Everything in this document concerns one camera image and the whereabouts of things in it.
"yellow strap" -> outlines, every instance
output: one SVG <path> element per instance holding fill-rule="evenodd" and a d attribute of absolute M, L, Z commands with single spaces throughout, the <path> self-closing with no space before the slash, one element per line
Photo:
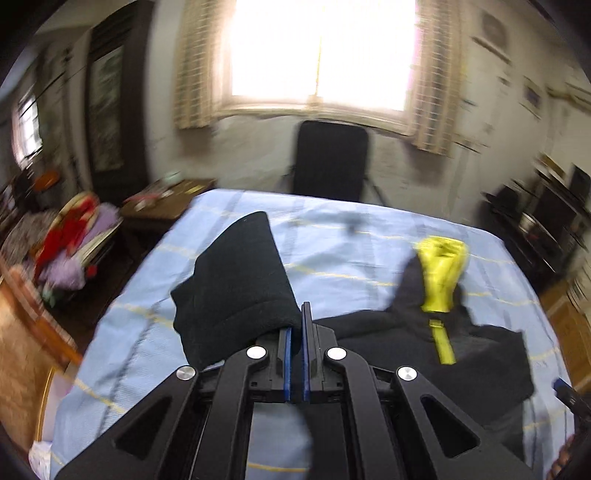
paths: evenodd
<path fill-rule="evenodd" d="M 456 363 L 456 355 L 453 353 L 452 344 L 449 342 L 447 330 L 439 320 L 429 320 L 429 326 L 435 340 L 439 361 L 442 365 L 453 365 Z"/>

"striped curtain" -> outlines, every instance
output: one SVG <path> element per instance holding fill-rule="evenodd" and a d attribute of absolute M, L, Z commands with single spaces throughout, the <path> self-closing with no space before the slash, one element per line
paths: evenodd
<path fill-rule="evenodd" d="M 407 135 L 413 144 L 447 154 L 453 139 L 460 87 L 459 0 L 418 0 L 420 52 Z M 177 128 L 210 125 L 221 98 L 219 75 L 225 19 L 234 2 L 186 0 L 177 46 L 174 122 Z"/>
<path fill-rule="evenodd" d="M 186 0 L 177 44 L 174 123 L 177 128 L 212 122 L 214 42 L 219 38 L 218 0 Z"/>
<path fill-rule="evenodd" d="M 453 140 L 460 94 L 462 43 L 458 0 L 419 0 L 420 72 L 413 145 L 446 155 Z"/>

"wall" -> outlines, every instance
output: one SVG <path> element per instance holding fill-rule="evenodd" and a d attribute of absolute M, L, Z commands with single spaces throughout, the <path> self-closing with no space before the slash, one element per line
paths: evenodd
<path fill-rule="evenodd" d="M 160 0 L 153 19 L 146 96 L 151 177 L 181 170 L 188 176 L 217 177 L 222 187 L 275 190 L 291 163 L 300 119 L 234 117 L 211 131 L 179 131 L 173 125 L 174 55 L 183 5 L 184 0 Z M 479 5 L 508 26 L 511 67 L 469 38 Z M 449 158 L 437 157 L 371 131 L 369 173 L 397 208 L 472 223 L 481 190 L 525 179 L 532 171 L 531 160 L 547 130 L 547 102 L 541 119 L 521 106 L 522 77 L 543 87 L 552 47 L 501 0 L 465 1 L 464 6 L 467 102 L 457 131 L 476 141 L 479 153 L 457 145 Z"/>
<path fill-rule="evenodd" d="M 71 149 L 76 160 L 81 177 L 82 186 L 85 189 L 92 188 L 89 164 L 86 155 L 86 137 L 84 128 L 84 84 L 86 74 L 86 57 L 88 43 L 90 41 L 90 29 L 100 23 L 111 13 L 131 0 L 68 0 L 51 18 L 39 28 L 30 42 L 30 50 L 37 55 L 46 49 L 47 76 L 40 79 L 40 88 L 45 86 L 63 71 L 63 56 L 66 47 L 72 50 L 72 59 L 68 66 L 67 77 L 67 107 L 69 110 L 69 125 L 71 133 Z M 10 145 L 5 138 L 11 135 L 12 122 L 10 110 L 14 101 L 22 96 L 30 85 L 25 85 L 24 77 L 17 79 L 18 86 L 7 95 L 0 111 L 0 185 L 3 184 L 4 170 L 12 166 L 14 157 L 11 150 L 4 148 Z M 44 139 L 44 164 L 37 168 L 43 170 L 49 166 L 57 167 L 62 172 L 62 183 L 58 203 L 66 203 L 76 192 L 74 171 L 69 165 L 70 152 L 67 147 L 66 126 L 67 116 L 64 115 L 63 77 L 53 83 L 43 93 L 39 103 L 44 103 L 50 114 L 50 135 Z"/>
<path fill-rule="evenodd" d="M 565 82 L 580 85 L 591 92 L 591 83 L 571 52 L 554 51 L 554 76 L 550 85 L 564 92 Z M 546 153 L 565 171 L 575 164 L 591 174 L 591 112 L 576 105 L 553 99 L 551 118 L 545 142 Z"/>

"clothing pile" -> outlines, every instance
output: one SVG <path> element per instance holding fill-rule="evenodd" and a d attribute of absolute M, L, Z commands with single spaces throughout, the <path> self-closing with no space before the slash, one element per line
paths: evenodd
<path fill-rule="evenodd" d="M 472 323 L 458 283 L 467 258 L 463 243 L 431 237 L 416 250 L 386 310 L 316 323 L 333 329 L 340 346 L 370 365 L 391 371 L 401 365 L 416 368 L 523 459 L 522 404 L 534 386 L 522 334 Z M 301 314 L 264 212 L 227 228 L 197 257 L 193 275 L 172 297 L 177 306 L 174 328 L 197 369 L 282 327 L 291 326 L 292 338 L 301 338 Z M 301 382 L 301 361 L 292 364 L 295 386 Z M 322 412 L 303 409 L 315 456 L 329 447 L 318 441 L 322 431 L 341 421 Z"/>

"black cloth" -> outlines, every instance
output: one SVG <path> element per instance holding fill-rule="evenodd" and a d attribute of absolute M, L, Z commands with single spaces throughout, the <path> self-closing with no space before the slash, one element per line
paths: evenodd
<path fill-rule="evenodd" d="M 193 275 L 171 295 L 177 306 L 174 329 L 197 369 L 282 327 L 291 326 L 292 338 L 301 341 L 300 309 L 264 212 L 228 227 L 197 257 Z"/>
<path fill-rule="evenodd" d="M 375 367 L 395 371 L 411 365 L 500 442 L 523 458 L 522 402 L 534 391 L 520 333 L 476 326 L 454 291 L 449 313 L 423 312 L 423 269 L 410 259 L 391 305 L 318 320 L 335 331 L 339 345 L 362 355 Z M 275 247 L 265 213 L 232 224 L 197 258 L 193 275 L 172 292 L 177 306 L 174 328 L 189 364 L 202 369 L 246 348 L 257 337 L 281 327 L 294 329 L 293 351 L 301 341 L 301 314 Z M 430 319 L 441 320 L 457 362 L 441 365 Z M 301 382 L 301 360 L 292 370 L 293 390 Z M 306 411 L 315 439 L 331 420 L 314 406 Z M 323 442 L 314 445 L 315 454 Z"/>
<path fill-rule="evenodd" d="M 384 312 L 363 310 L 318 320 L 335 331 L 340 346 L 375 367 L 395 371 L 410 365 L 465 413 L 523 458 L 522 403 L 534 392 L 522 334 L 476 326 L 454 291 L 449 313 L 428 313 L 423 269 L 417 256 L 407 264 L 392 304 Z M 429 321 L 446 327 L 456 363 L 441 365 Z"/>

